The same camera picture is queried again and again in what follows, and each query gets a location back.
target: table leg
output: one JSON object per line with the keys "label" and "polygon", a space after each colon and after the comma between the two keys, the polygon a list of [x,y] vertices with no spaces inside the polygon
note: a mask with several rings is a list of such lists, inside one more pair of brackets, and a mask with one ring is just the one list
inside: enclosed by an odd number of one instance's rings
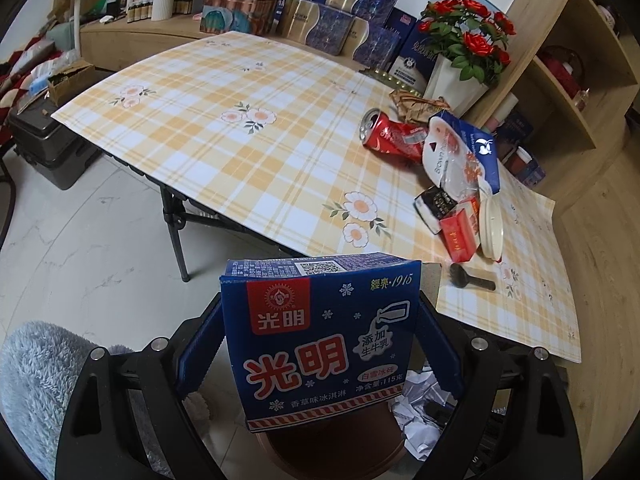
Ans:
{"label": "table leg", "polygon": [[162,214],[169,228],[169,236],[171,238],[171,244],[174,247],[175,259],[178,261],[178,268],[180,269],[182,280],[186,283],[190,280],[190,276],[187,272],[187,265],[184,262],[184,253],[182,252],[179,233],[179,231],[184,228],[184,222],[180,216],[181,213],[184,213],[184,206],[182,205],[182,201],[174,197],[164,184],[160,185],[160,196],[162,197]]}

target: red box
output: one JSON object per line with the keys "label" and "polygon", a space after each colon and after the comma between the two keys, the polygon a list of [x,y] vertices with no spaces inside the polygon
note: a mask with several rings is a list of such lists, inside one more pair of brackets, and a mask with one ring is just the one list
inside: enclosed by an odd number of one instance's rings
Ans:
{"label": "red box", "polygon": [[471,199],[458,205],[455,213],[440,220],[444,243],[454,263],[468,262],[478,250],[477,208],[478,202]]}

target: artificial red roses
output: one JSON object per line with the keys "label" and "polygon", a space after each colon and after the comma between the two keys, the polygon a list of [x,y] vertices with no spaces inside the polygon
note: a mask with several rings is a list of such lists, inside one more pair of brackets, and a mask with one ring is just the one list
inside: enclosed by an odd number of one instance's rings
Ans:
{"label": "artificial red roses", "polygon": [[431,9],[435,10],[438,14],[449,14],[453,12],[453,6],[458,5],[460,0],[442,0],[440,2],[435,2],[434,4],[430,4]]}
{"label": "artificial red roses", "polygon": [[428,32],[431,28],[431,20],[427,20],[426,22],[420,22],[418,25],[418,30],[420,32]]}
{"label": "artificial red roses", "polygon": [[501,49],[497,45],[494,45],[493,54],[498,62],[502,63],[504,66],[507,66],[511,62],[511,57],[509,57],[509,54],[507,54],[505,50]]}
{"label": "artificial red roses", "polygon": [[513,23],[503,13],[496,12],[494,14],[494,22],[509,36],[515,36],[516,29],[513,27]]}
{"label": "artificial red roses", "polygon": [[466,47],[476,54],[476,56],[488,56],[494,50],[494,46],[490,45],[481,34],[465,32],[463,35],[463,41],[465,42]]}
{"label": "artificial red roses", "polygon": [[478,16],[482,18],[488,18],[491,15],[489,9],[487,9],[483,4],[476,2],[475,0],[462,0],[462,4],[469,10],[475,12]]}

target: metal bolt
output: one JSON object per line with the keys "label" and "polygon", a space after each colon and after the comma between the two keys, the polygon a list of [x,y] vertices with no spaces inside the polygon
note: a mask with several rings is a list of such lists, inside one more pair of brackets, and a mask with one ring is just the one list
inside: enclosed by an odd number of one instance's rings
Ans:
{"label": "metal bolt", "polygon": [[489,348],[489,343],[486,339],[482,339],[481,337],[475,337],[471,340],[471,346],[476,350],[482,351]]}
{"label": "metal bolt", "polygon": [[94,348],[93,350],[91,350],[89,357],[91,357],[91,359],[93,359],[94,361],[102,359],[104,357],[104,348],[101,348],[99,346],[98,348]]}
{"label": "metal bolt", "polygon": [[167,338],[157,337],[151,342],[151,349],[155,350],[156,352],[159,352],[161,350],[164,350],[168,344],[169,344],[169,341]]}
{"label": "metal bolt", "polygon": [[544,348],[536,348],[533,351],[533,355],[536,356],[537,359],[540,359],[541,361],[546,361],[547,359],[549,359],[549,352],[546,351],[546,349]]}

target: red soda can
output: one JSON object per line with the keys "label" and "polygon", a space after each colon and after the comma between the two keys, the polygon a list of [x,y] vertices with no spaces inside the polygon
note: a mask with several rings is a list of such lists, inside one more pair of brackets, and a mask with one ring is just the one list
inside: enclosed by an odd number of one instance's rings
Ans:
{"label": "red soda can", "polygon": [[414,124],[396,123],[379,108],[369,110],[360,121],[360,140],[380,153],[403,155],[422,162],[428,130]]}

